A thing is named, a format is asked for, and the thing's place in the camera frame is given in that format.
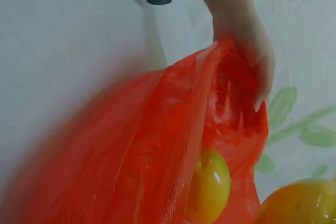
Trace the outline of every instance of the apple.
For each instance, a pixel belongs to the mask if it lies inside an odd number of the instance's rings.
[[[254,224],[336,223],[336,183],[323,178],[302,179],[272,193]]]
[[[190,185],[187,220],[192,224],[216,221],[227,204],[230,186],[230,172],[221,154],[202,149]]]

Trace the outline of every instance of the fingers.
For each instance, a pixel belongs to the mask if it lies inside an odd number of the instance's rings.
[[[255,68],[259,90],[255,102],[255,111],[259,111],[261,104],[269,96],[274,79],[275,58],[273,52],[260,56],[259,63]]]

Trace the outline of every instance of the plastic bag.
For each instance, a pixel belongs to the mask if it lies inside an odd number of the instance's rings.
[[[265,105],[253,109],[257,88],[228,40],[109,93],[69,136],[25,224],[185,223],[201,145],[222,154],[232,178],[216,223],[252,223],[253,166],[268,133]]]

